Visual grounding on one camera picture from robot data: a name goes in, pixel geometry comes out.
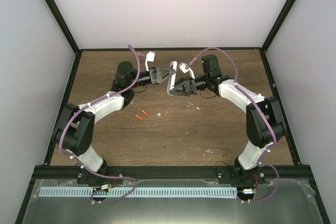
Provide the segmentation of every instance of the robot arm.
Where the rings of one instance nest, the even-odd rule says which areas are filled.
[[[160,84],[175,74],[175,70],[170,68],[154,67],[147,71],[141,72],[139,79],[134,87],[144,86],[148,84]],[[123,61],[118,65],[116,79],[112,82],[112,88],[104,96],[104,99],[98,98],[92,102],[73,105],[68,104],[64,107],[61,116],[52,133],[52,140],[59,144],[61,135],[70,121],[72,116],[80,109],[84,109],[73,121],[73,125],[67,130],[62,147],[71,157],[76,157],[85,167],[90,170],[106,174],[106,162],[93,149],[91,142],[93,136],[93,127],[99,120],[108,114],[125,108],[134,97],[133,89],[130,89],[122,94],[114,95],[116,92],[128,87],[137,75],[137,71],[133,65],[128,61]]]
[[[249,95],[262,113],[269,116],[267,121],[274,131],[277,141],[285,135],[287,130],[279,101],[275,97],[265,98],[261,94],[255,94],[235,83],[230,76],[222,75],[215,55],[203,56],[202,65],[204,75],[180,79],[175,85],[169,87],[169,94],[191,96],[197,94],[198,90],[209,89],[216,95],[230,100],[246,113],[246,133],[249,141],[244,151],[236,158],[234,166],[237,179],[244,180],[257,167],[263,153],[273,145],[273,139],[257,109],[236,87],[238,86]],[[184,73],[192,72],[185,63],[179,64],[179,67]]]

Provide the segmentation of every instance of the black metal frame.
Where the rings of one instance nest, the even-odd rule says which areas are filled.
[[[76,76],[77,68],[79,65],[79,61],[83,51],[128,51],[128,49],[124,48],[114,48],[114,49],[82,49],[79,50],[67,24],[65,23],[56,3],[54,0],[45,0],[47,5],[49,6],[52,14],[54,15],[57,23],[59,24],[61,30],[63,31],[65,37],[67,38],[70,46],[72,47],[74,53],[76,54],[72,70],[70,73],[70,77],[65,89],[65,94],[63,96],[61,106],[59,109],[59,113],[57,119],[60,116],[60,112],[63,107],[68,103],[68,99],[71,93],[73,81]],[[257,49],[260,52],[262,62],[265,67],[265,71],[267,74],[267,78],[270,84],[270,88],[275,97],[277,97],[280,101],[281,109],[284,114],[285,123],[288,129],[288,134],[286,135],[287,143],[289,146],[289,150],[292,156],[292,160],[294,165],[291,166],[276,166],[279,175],[281,178],[295,178],[295,179],[308,179],[310,186],[313,190],[315,190],[315,200],[320,210],[320,214],[324,223],[330,223],[327,212],[324,208],[320,193],[316,186],[316,182],[312,171],[309,165],[302,165],[300,161],[300,157],[295,146],[295,142],[288,124],[288,120],[286,114],[283,110],[283,105],[281,103],[280,95],[277,90],[277,86],[275,85],[275,81],[267,60],[266,51],[275,38],[278,30],[280,29],[282,23],[286,19],[289,11],[291,10],[295,0],[287,0],[285,5],[283,6],[278,18],[276,19],[269,35],[267,36],[263,46],[260,47],[226,47],[222,49],[231,50],[231,49]],[[137,48],[136,50],[202,50],[203,48]],[[55,149],[55,144],[50,141],[47,154],[44,159],[44,165],[36,166],[28,185],[28,189],[23,200],[21,209],[19,211],[16,223],[22,223],[24,219],[24,215],[28,206],[28,202],[31,197],[31,193],[34,187],[34,183],[37,179],[78,179],[78,174],[80,172],[80,167],[75,166],[50,166],[50,161],[53,156]],[[218,173],[225,174],[226,171],[232,169],[231,166],[171,166],[171,167],[148,167],[148,166],[109,166],[109,170],[115,171],[117,174],[118,171],[122,171],[124,176],[134,177],[136,179],[219,179],[221,184],[233,184],[232,179],[222,176],[218,178]],[[271,168],[262,168],[262,172],[265,174],[265,178],[275,178],[274,171]]]

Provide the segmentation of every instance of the white wall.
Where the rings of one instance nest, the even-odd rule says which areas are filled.
[[[286,0],[55,0],[79,48],[258,47]]]
[[[300,157],[336,223],[336,0],[297,0],[267,55]]]
[[[44,0],[0,0],[0,223],[42,164],[74,53]]]

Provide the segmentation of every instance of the wooden board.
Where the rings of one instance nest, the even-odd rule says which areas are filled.
[[[158,51],[155,62],[150,62],[149,67],[168,68],[172,60],[189,62],[197,53]],[[241,85],[266,97],[272,95],[258,50],[232,50],[228,53],[236,62]],[[208,54],[218,56],[223,74],[235,75],[232,64],[220,52]],[[111,88],[117,65],[124,60],[136,67],[135,57],[130,52],[83,52],[69,102],[81,104],[104,95]],[[203,74],[200,59],[192,68],[195,75]],[[177,78],[181,76],[182,72],[178,71]],[[148,86],[145,92],[135,94],[133,103],[125,109],[99,121],[92,141],[97,153],[109,165],[214,165],[216,161],[233,164],[248,141],[244,112],[220,97],[204,99],[199,94],[170,96],[166,88],[167,82]],[[209,97],[212,93],[205,91],[202,95]],[[143,109],[148,117],[142,114]],[[137,119],[136,114],[144,121]],[[266,155],[265,163],[292,164],[285,138]],[[51,164],[75,163],[55,149]]]

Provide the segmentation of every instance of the small orange piece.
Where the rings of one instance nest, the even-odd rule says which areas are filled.
[[[145,112],[145,110],[142,110],[142,113],[144,113],[146,116],[149,116],[147,112]]]
[[[143,118],[139,115],[135,115],[137,118],[139,118],[141,121],[143,121]]]

